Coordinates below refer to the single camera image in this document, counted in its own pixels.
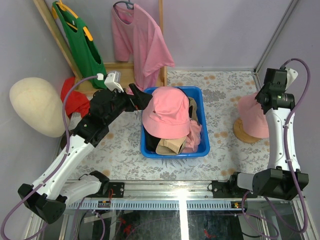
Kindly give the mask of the pink bucket hat strawberry logo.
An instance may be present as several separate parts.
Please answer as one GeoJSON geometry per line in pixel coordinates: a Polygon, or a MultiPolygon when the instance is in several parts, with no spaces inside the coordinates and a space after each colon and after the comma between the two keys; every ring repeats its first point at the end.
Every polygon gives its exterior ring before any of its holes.
{"type": "Polygon", "coordinates": [[[186,137],[190,129],[189,98],[179,88],[158,87],[142,112],[142,124],[156,138],[186,137]]]}

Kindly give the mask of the beige bucket hat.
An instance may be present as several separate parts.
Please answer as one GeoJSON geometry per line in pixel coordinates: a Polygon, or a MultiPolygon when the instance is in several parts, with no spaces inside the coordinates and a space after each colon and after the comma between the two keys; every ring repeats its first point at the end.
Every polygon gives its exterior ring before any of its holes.
{"type": "Polygon", "coordinates": [[[175,139],[161,138],[157,144],[155,152],[158,155],[163,156],[174,156],[179,155],[185,148],[186,136],[175,139]]]}

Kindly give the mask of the pink bucket hat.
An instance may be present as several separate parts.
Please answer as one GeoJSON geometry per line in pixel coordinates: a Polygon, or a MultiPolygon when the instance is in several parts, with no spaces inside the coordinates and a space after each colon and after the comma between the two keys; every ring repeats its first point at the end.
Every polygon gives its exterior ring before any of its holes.
{"type": "Polygon", "coordinates": [[[255,138],[269,137],[269,128],[261,104],[255,99],[257,92],[240,98],[237,104],[244,131],[255,138]]]}

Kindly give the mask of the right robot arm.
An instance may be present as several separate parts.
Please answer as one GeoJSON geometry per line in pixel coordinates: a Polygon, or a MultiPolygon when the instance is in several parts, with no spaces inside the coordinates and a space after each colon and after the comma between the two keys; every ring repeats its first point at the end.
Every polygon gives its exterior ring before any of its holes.
{"type": "Polygon", "coordinates": [[[297,106],[287,86],[298,77],[298,72],[282,66],[266,71],[263,87],[256,96],[266,117],[270,153],[268,167],[255,174],[235,172],[228,181],[214,180],[212,194],[216,199],[241,198],[246,192],[280,200],[302,197],[309,176],[301,172],[295,149],[293,131],[294,109],[297,106]]]}

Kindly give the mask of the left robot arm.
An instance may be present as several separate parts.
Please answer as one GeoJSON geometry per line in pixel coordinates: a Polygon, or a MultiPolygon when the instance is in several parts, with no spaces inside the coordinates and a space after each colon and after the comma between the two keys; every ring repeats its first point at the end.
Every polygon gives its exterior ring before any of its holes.
{"type": "Polygon", "coordinates": [[[133,94],[117,89],[98,90],[90,100],[90,108],[77,124],[72,135],[67,136],[67,143],[62,152],[49,168],[32,184],[22,184],[18,189],[19,196],[28,199],[24,205],[47,224],[57,221],[67,206],[87,196],[108,195],[109,178],[95,170],[87,176],[66,184],[71,173],[80,162],[109,133],[110,124],[122,112],[144,110],[152,95],[129,85],[133,94]]]}

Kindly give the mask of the blue plastic bin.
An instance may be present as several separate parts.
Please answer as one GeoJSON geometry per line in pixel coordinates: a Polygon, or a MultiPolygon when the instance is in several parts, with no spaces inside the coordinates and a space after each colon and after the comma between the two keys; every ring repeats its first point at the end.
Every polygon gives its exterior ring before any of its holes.
{"type": "Polygon", "coordinates": [[[198,117],[198,122],[201,124],[200,132],[200,143],[196,152],[191,153],[180,153],[178,155],[160,155],[155,152],[147,150],[146,145],[146,135],[144,132],[144,127],[141,125],[141,137],[140,137],[140,151],[141,154],[150,159],[194,159],[205,157],[210,152],[210,141],[208,136],[208,129],[206,123],[205,107],[203,101],[202,90],[196,86],[176,86],[182,90],[188,97],[195,100],[197,104],[196,114],[198,117]]]}

